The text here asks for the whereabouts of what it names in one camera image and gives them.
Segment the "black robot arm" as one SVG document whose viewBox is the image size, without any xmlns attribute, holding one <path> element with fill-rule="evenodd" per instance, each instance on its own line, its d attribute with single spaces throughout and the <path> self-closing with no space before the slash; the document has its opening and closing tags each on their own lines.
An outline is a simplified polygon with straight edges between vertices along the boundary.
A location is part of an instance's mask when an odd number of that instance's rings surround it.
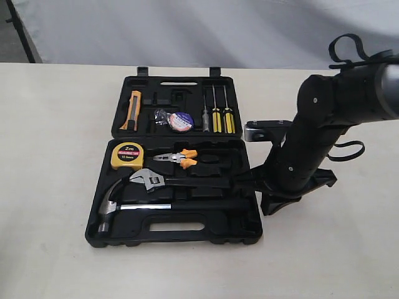
<svg viewBox="0 0 399 299">
<path fill-rule="evenodd" d="M 264 163 L 261 209 L 272 215 L 337 178 L 320 165 L 349 128 L 398 119 L 398 64 L 355 67 L 334 76 L 311 75 L 298 91 L 297 113 L 278 128 L 269 122 L 272 150 Z"/>
</svg>

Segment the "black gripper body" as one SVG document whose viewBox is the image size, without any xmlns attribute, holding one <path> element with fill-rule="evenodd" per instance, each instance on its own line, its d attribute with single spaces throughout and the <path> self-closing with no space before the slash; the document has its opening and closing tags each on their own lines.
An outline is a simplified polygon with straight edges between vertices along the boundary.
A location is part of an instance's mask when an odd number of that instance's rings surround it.
<svg viewBox="0 0 399 299">
<path fill-rule="evenodd" d="M 291 122 L 259 168 L 260 192 L 300 198 L 314 191 L 307 187 L 310 177 L 340 137 L 339 126 L 315 126 L 299 116 Z"/>
</svg>

